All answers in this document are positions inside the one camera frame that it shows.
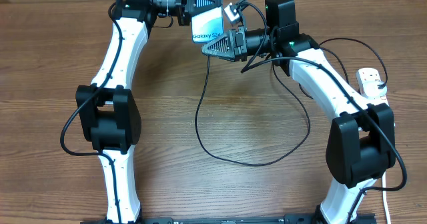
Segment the black cable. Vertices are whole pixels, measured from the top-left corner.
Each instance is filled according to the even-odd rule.
[[[346,81],[347,81],[347,83],[348,84],[350,84],[350,81],[348,80],[348,75],[347,75],[347,71],[346,71],[346,68],[344,67],[344,64],[342,64],[342,62],[341,62],[341,59],[333,52],[333,51],[331,51],[331,50],[329,50],[329,49],[327,49],[327,48],[324,48],[324,47],[320,47],[320,49],[322,49],[322,50],[324,50],[324,51],[327,51],[327,52],[329,52],[329,53],[331,53],[337,60],[338,60],[338,62],[340,63],[340,65],[341,65],[341,68],[342,68],[342,71],[344,72],[344,76],[346,77]],[[302,88],[302,86],[301,86],[301,84],[299,84],[298,83],[298,86],[300,87],[300,90],[302,91],[302,93],[304,93],[304,95],[305,96],[307,96],[308,98],[310,98],[310,99],[313,99],[313,97],[311,96],[311,95],[309,95],[305,90],[304,90],[304,88]]]
[[[200,139],[200,135],[199,135],[199,130],[197,128],[197,116],[199,115],[199,110],[200,110],[200,106],[201,103],[203,101],[203,97],[205,96],[205,92],[206,92],[206,87],[207,87],[207,81],[209,79],[209,64],[210,64],[210,56],[207,57],[207,69],[206,69],[206,80],[205,80],[205,85],[203,87],[203,92],[201,93],[201,97],[200,97],[200,101],[199,101],[199,105],[197,105],[197,109],[195,111],[195,117],[194,117],[194,126],[195,126],[195,134],[197,135],[197,139],[199,140],[200,146],[201,148],[211,157],[221,160],[221,161],[228,161],[231,163],[236,163],[236,164],[240,164],[240,165],[245,165],[245,166],[249,166],[249,167],[264,167],[267,165],[271,165],[274,163],[277,163],[278,161],[282,160],[283,158],[287,157],[288,155],[292,154],[298,147],[300,147],[300,145],[302,145],[302,143],[304,143],[304,141],[308,138],[308,135],[310,134],[310,128],[311,128],[311,123],[310,123],[310,118],[308,117],[308,112],[306,110],[306,108],[304,107],[304,105],[302,104],[302,102],[296,97],[296,95],[294,93],[292,93],[279,79],[279,77],[276,75],[276,71],[274,70],[273,67],[273,72],[274,75],[276,76],[276,79],[279,81],[279,83],[286,88],[286,90],[289,91],[289,93],[291,95],[293,95],[295,97],[295,99],[300,103],[302,109],[304,110],[304,113],[306,114],[307,117],[307,121],[308,121],[308,127],[307,127],[307,135],[302,139],[302,141],[300,143],[298,143],[298,145],[296,145],[291,151],[287,152],[285,155],[281,156],[280,158],[276,159],[275,161],[270,161],[268,163],[257,163],[257,164],[252,164],[252,163],[244,163],[244,162],[240,162],[240,161],[234,161],[234,160],[230,160],[230,159],[225,159],[222,157],[217,157],[213,154],[211,154],[203,145],[203,143],[201,142]]]
[[[304,95],[305,95],[306,97],[308,97],[308,98],[310,98],[310,99],[313,99],[313,97],[312,97],[310,94],[308,94],[308,93],[306,92],[306,90],[304,90],[304,89],[302,88],[301,84],[299,84],[299,83],[298,83],[298,86],[300,86],[300,90],[302,91],[302,93],[304,93]]]
[[[173,25],[173,17],[172,16],[170,16],[170,17],[171,17],[171,22],[169,23],[169,25],[167,27],[154,26],[153,28],[170,28],[170,27],[172,27],[172,25]]]
[[[69,150],[66,146],[65,146],[65,133],[68,130],[68,127],[70,126],[70,124],[73,122],[73,120],[75,119],[75,117],[77,116],[77,114],[79,114],[79,112],[83,109],[83,107],[85,107],[90,101],[92,101],[93,98],[95,98],[96,96],[99,95],[99,93],[101,92],[101,90],[107,85],[111,74],[113,73],[115,64],[117,63],[117,60],[119,59],[119,55],[120,55],[120,50],[121,50],[121,45],[123,42],[123,35],[120,29],[119,24],[117,23],[117,21],[113,18],[112,15],[112,10],[113,8],[119,3],[118,0],[116,0],[115,3],[113,3],[109,9],[108,9],[108,16],[109,18],[113,21],[114,25],[116,26],[118,32],[119,32],[119,46],[117,48],[117,52],[115,53],[115,57],[113,60],[113,63],[111,64],[111,67],[105,77],[104,82],[96,89],[95,92],[92,93],[92,95],[90,95],[89,98],[87,98],[74,112],[73,114],[71,114],[71,116],[68,118],[67,122],[65,123],[64,127],[62,128],[61,131],[61,136],[59,138],[59,142],[61,144],[62,149],[70,154],[70,155],[74,155],[74,156],[102,156],[104,158],[106,158],[109,161],[109,164],[111,165],[111,172],[113,174],[113,188],[114,188],[114,199],[115,199],[115,206],[117,207],[117,218],[119,219],[119,224],[121,224],[121,213],[120,213],[120,206],[119,206],[119,199],[118,199],[118,194],[117,194],[117,179],[115,176],[115,168],[114,168],[114,161],[113,159],[111,159],[110,156],[104,154],[104,153],[76,153],[74,151]]]
[[[271,53],[277,53],[276,47],[274,47],[274,44],[276,42],[276,38],[274,37],[274,33],[276,32],[277,29],[279,29],[279,27],[275,26],[270,31],[270,49],[272,50]]]
[[[369,48],[369,50],[371,50],[371,51],[375,54],[375,56],[378,58],[378,60],[379,60],[379,61],[380,61],[380,63],[381,63],[382,68],[384,69],[384,73],[386,74],[386,81],[385,81],[383,84],[379,85],[379,89],[383,89],[383,88],[385,88],[385,86],[387,85],[387,81],[388,81],[387,68],[386,68],[386,66],[385,66],[384,62],[382,61],[382,59],[381,59],[380,55],[379,55],[379,54],[378,54],[378,53],[377,53],[377,52],[376,52],[372,47],[370,47],[368,44],[366,44],[366,43],[365,43],[365,42],[363,42],[363,41],[359,41],[359,40],[357,40],[357,39],[347,38],[347,37],[336,37],[336,38],[331,38],[331,39],[328,39],[328,40],[325,40],[325,41],[321,42],[319,45],[322,45],[323,43],[327,43],[327,42],[329,42],[329,41],[335,41],[335,40],[355,41],[355,42],[360,43],[360,44],[364,45],[365,47]]]
[[[364,194],[368,190],[377,190],[377,191],[399,191],[399,190],[401,190],[406,184],[406,181],[408,179],[408,174],[406,172],[405,164],[404,164],[403,159],[400,156],[399,152],[396,150],[396,148],[393,146],[391,141],[387,138],[386,134],[384,134],[384,132],[381,130],[381,128],[378,126],[378,124],[368,115],[368,113],[365,110],[363,110],[363,108],[361,108],[357,104],[357,102],[354,101],[354,99],[350,96],[350,94],[348,94],[348,92],[344,89],[344,87],[336,79],[336,77],[329,70],[327,70],[323,65],[317,64],[313,61],[309,61],[307,59],[302,59],[299,57],[277,57],[277,58],[268,59],[268,60],[264,60],[264,61],[260,61],[258,63],[255,63],[251,66],[250,69],[253,69],[254,67],[263,65],[265,63],[269,63],[270,61],[280,61],[280,60],[302,61],[304,63],[313,65],[313,66],[317,67],[318,69],[321,69],[322,71],[324,71],[326,74],[328,74],[330,76],[330,78],[334,81],[334,83],[338,86],[338,88],[341,90],[341,92],[347,97],[348,101],[355,108],[357,108],[357,110],[359,110],[361,112],[361,114],[363,114],[363,116],[366,118],[366,120],[370,123],[370,126],[373,127],[384,138],[384,140],[387,142],[387,145],[389,146],[389,148],[391,148],[391,150],[395,154],[396,159],[399,162],[400,168],[402,169],[402,182],[397,187],[364,187],[364,188],[361,188],[358,196],[356,197],[356,200],[353,202],[353,205],[352,205],[352,208],[350,209],[350,212],[348,213],[347,223],[350,223],[350,219],[352,218],[352,213],[353,213],[354,209],[356,208],[362,194]]]
[[[260,51],[261,51],[261,48],[262,48],[262,46],[264,45],[264,41],[266,40],[266,38],[267,38],[267,20],[266,20],[266,18],[264,17],[264,14],[262,14],[262,12],[261,12],[261,10],[257,7],[257,6],[255,6],[254,4],[252,4],[252,3],[250,3],[250,2],[243,2],[243,3],[240,3],[240,6],[251,6],[252,8],[254,8],[255,9],[255,11],[257,11],[258,12],[258,14],[260,14],[260,17],[262,18],[262,21],[264,22],[264,37],[262,38],[262,41],[261,41],[261,43],[260,43],[260,46],[258,47],[258,49],[256,50],[256,52],[255,52],[255,55],[253,55],[252,57],[251,57],[251,59],[249,59],[249,61],[248,61],[248,63],[246,63],[246,65],[243,67],[243,69],[240,71],[241,73],[244,73],[245,71],[246,71],[246,69],[252,64],[252,62],[254,61],[254,59],[258,56],[258,54],[260,54]]]
[[[341,62],[341,59],[333,52],[333,51],[331,51],[331,50],[329,50],[329,49],[327,49],[327,48],[325,48],[325,47],[320,47],[320,49],[322,49],[322,50],[324,50],[324,51],[327,51],[327,52],[329,52],[329,53],[331,53],[336,59],[337,59],[337,61],[340,63],[340,65],[341,65],[341,68],[342,68],[342,71],[344,72],[344,76],[346,77],[346,82],[347,82],[347,84],[350,84],[350,81],[348,80],[348,75],[347,75],[347,71],[346,71],[346,68],[344,67],[344,64],[342,64],[342,62]]]

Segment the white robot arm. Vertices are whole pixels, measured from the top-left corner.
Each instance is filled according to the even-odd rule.
[[[398,155],[394,149],[394,117],[387,100],[361,96],[338,75],[319,45],[309,35],[300,34],[294,0],[266,0],[266,18],[257,11],[269,28],[253,31],[247,30],[242,15],[248,5],[245,1],[225,8],[230,22],[242,25],[204,45],[202,53],[229,61],[246,61],[248,56],[269,53],[272,60],[250,65],[251,58],[242,73],[272,61],[308,91],[331,122],[326,163],[334,177],[326,199],[309,220],[324,224],[362,223],[356,215],[364,196],[361,190],[373,186],[394,165]],[[369,95],[385,94],[386,87],[381,85],[383,82],[373,80],[363,87],[369,87]],[[359,130],[370,134],[360,139]],[[404,174],[399,188],[405,182]],[[293,219],[297,216],[285,215],[284,219],[288,223],[311,223],[304,218]]]
[[[307,59],[315,63],[322,64],[327,70],[334,74],[336,79],[346,89],[348,93],[354,98],[355,102],[364,109],[368,108],[368,104],[387,103],[387,100],[369,100],[361,96],[345,80],[334,70],[328,63],[325,55],[321,49],[308,49],[298,53],[299,58]],[[348,102],[347,98],[338,89],[337,85],[332,81],[324,71],[308,65],[302,61],[290,61],[290,76],[293,80],[300,83],[308,93],[313,97],[314,101],[322,108],[329,121],[339,117],[341,113],[347,112],[349,114],[356,113],[358,110]],[[348,211],[351,209],[353,202],[356,200],[357,195],[361,188],[370,187],[375,184],[376,179],[367,179],[359,182],[355,187],[348,188],[345,184],[332,180],[328,194],[325,200],[320,204],[320,211],[328,224],[341,224],[345,223],[348,218]],[[351,221],[357,218],[357,208],[362,202],[360,198],[358,205],[352,213]]]
[[[77,89],[78,108],[61,134],[61,146],[68,154],[98,155],[101,160],[108,195],[108,212],[101,223],[143,223],[133,171],[141,117],[131,88],[157,16],[174,16],[179,25],[189,25],[192,17],[221,6],[222,0],[116,0],[111,6],[113,34],[104,62],[91,86]],[[97,108],[103,105],[113,105],[114,111]],[[77,114],[86,140],[97,153],[75,153],[65,147],[63,136]]]

